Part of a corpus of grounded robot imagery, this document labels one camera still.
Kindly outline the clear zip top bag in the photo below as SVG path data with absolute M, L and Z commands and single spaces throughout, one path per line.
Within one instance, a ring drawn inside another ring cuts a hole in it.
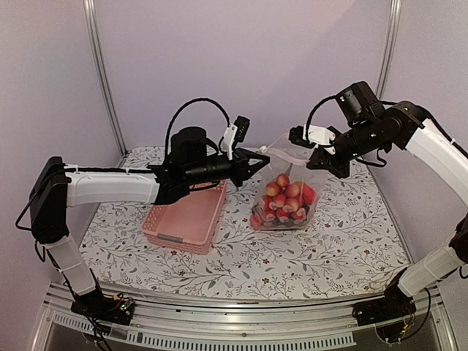
M 306 167 L 309 151 L 293 145 L 285 133 L 258 149 L 270 162 L 260 171 L 251 209 L 254 230 L 297 230 L 312 223 L 328 173 Z

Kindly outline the red yellow toy fruit bunch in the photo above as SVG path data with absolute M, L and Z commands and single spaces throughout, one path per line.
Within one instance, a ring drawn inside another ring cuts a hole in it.
M 317 193 L 312 187 L 303 181 L 291 181 L 288 174 L 280 173 L 265 186 L 257 210 L 267 224 L 280 217 L 305 219 L 316 200 Z

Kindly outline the pink plastic basket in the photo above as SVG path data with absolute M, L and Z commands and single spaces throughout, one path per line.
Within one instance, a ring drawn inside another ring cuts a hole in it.
M 148 241 L 192 254 L 208 254 L 222 218 L 227 182 L 193 192 L 172 205 L 155 205 L 141 230 Z

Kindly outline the dark purple toy eggplant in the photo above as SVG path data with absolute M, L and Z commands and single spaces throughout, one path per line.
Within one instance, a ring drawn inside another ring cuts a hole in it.
M 305 219 L 294 219 L 291 217 L 280 217 L 275 218 L 270 224 L 269 229 L 271 230 L 294 230 L 307 226 L 309 220 Z

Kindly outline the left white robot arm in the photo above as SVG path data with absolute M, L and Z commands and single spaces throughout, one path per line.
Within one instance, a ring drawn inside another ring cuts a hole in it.
M 245 134 L 232 125 L 221 142 L 215 143 L 200 127 L 183 128 L 171 137 L 163 163 L 142 170 L 80 168 L 65 165 L 59 156 L 49 158 L 29 195 L 31 233 L 92 317 L 103 317 L 109 303 L 69 237 L 67 209 L 114 202 L 171 205 L 198 184 L 231 180 L 241 186 L 270 161 L 268 156 L 237 146 Z

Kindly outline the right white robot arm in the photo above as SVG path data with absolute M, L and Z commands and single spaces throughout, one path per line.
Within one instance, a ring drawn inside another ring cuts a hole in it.
M 393 319 L 407 299 L 467 264 L 467 153 L 430 112 L 413 102 L 386 102 L 359 81 L 328 97 L 346 121 L 344 131 L 311 118 L 301 138 L 312 148 L 307 167 L 347 178 L 367 166 L 396 223 L 409 258 L 398 290 L 378 303 Z

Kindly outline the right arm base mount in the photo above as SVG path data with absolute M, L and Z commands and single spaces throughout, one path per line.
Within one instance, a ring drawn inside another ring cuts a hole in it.
M 402 274 L 403 272 L 400 272 L 390 281 L 381 298 L 359 302 L 352 306 L 352 316 L 359 326 L 409 316 L 416 312 L 413 297 L 406 296 L 398 288 Z

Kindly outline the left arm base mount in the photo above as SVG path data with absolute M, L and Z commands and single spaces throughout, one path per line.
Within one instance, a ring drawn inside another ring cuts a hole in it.
M 119 293 L 115 298 L 106 297 L 99 287 L 84 295 L 74 294 L 71 311 L 90 319 L 130 325 L 135 311 L 135 302 Z

